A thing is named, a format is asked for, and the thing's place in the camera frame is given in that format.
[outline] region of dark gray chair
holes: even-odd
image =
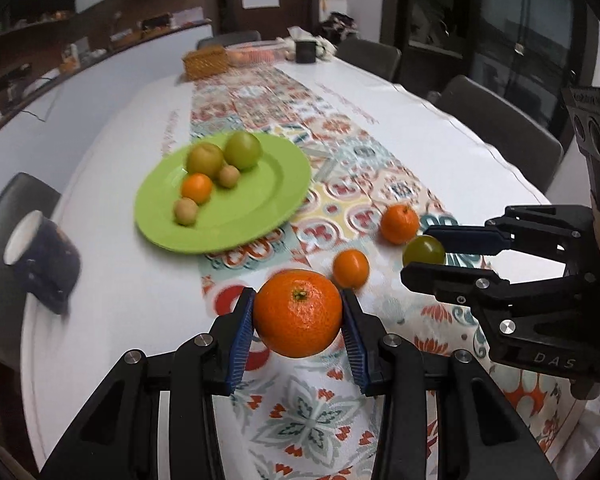
[[[260,41],[260,33],[257,30],[244,30],[241,32],[229,32],[213,38],[205,38],[198,42],[198,49],[206,46],[221,45],[231,46],[239,43],[249,43],[250,41]]]
[[[362,70],[393,81],[402,53],[394,46],[373,41],[347,38],[336,51],[336,57]]]
[[[562,146],[531,117],[463,75],[453,78],[440,96],[430,92],[427,98],[496,147],[541,192],[548,189],[562,160]]]
[[[49,217],[60,194],[27,173],[14,176],[0,194],[0,362],[20,369],[20,332],[26,294],[4,264],[3,253],[14,228],[31,211]]]

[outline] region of wicker basket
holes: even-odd
[[[187,52],[182,61],[189,81],[221,74],[229,68],[226,52],[219,45]]]

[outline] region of green plum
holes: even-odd
[[[442,265],[446,261],[445,248],[433,236],[416,236],[404,248],[402,264],[406,267],[411,262]]]
[[[240,171],[249,170],[262,156],[258,138],[249,132],[235,132],[224,147],[224,160]]]

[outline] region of green plate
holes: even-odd
[[[221,148],[230,133],[203,139]],[[289,140],[255,134],[262,158],[245,171],[233,189],[214,184],[211,199],[200,206],[198,220],[183,227],[173,219],[173,203],[187,172],[184,161],[190,146],[163,159],[136,195],[134,217],[152,243],[178,253],[212,253],[259,238],[291,218],[302,204],[311,181],[304,153]]]

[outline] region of floor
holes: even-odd
[[[38,468],[33,458],[20,397],[19,373],[0,364],[0,444],[33,476]]]

